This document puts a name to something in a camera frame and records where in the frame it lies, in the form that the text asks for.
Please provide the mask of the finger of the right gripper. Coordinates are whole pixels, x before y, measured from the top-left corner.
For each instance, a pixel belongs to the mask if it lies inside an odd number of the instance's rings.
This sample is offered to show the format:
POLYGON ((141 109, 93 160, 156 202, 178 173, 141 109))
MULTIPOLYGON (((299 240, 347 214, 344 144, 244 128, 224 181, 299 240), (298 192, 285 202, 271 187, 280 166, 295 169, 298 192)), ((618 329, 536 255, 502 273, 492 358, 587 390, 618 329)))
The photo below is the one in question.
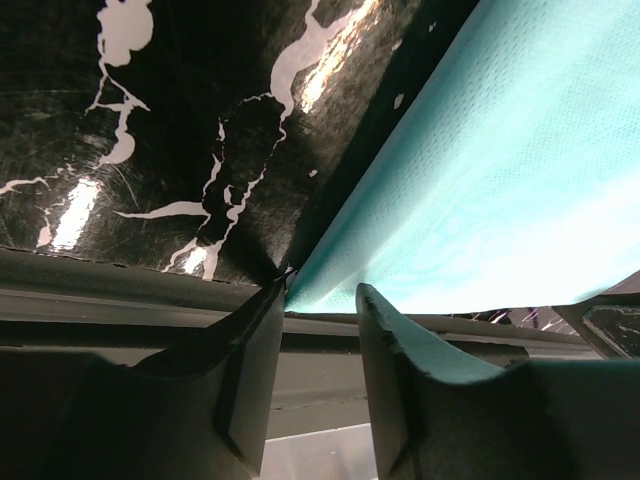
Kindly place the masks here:
POLYGON ((599 295, 553 310, 603 358, 639 358, 638 294, 599 295))

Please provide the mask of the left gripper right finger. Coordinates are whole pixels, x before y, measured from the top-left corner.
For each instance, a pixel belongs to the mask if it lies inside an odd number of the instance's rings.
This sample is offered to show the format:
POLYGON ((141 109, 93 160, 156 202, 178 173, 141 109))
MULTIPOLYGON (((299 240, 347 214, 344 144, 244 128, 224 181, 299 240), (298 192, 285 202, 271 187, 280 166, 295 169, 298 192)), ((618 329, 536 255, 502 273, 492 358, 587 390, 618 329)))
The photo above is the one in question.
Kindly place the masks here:
POLYGON ((639 364, 501 368, 450 345, 374 287, 356 293, 382 479, 635 479, 639 364))

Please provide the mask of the teal t-shirt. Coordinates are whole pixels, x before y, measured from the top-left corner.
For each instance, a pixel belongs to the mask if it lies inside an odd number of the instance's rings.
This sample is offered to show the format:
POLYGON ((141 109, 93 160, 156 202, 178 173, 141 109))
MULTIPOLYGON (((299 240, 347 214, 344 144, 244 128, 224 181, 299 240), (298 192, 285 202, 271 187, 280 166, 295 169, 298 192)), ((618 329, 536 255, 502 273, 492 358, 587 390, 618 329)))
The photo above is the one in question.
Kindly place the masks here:
POLYGON ((573 304, 639 268, 639 5, 482 1, 297 273, 286 307, 573 304))

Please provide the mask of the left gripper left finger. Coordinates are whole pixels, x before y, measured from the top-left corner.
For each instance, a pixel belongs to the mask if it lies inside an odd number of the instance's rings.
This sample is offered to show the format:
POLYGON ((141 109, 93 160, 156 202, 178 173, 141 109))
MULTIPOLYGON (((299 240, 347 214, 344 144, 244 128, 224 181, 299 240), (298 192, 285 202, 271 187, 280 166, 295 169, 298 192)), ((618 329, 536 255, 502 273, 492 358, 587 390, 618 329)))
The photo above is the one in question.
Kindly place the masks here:
POLYGON ((5 479, 252 479, 280 351, 284 284, 133 366, 1 355, 5 479))

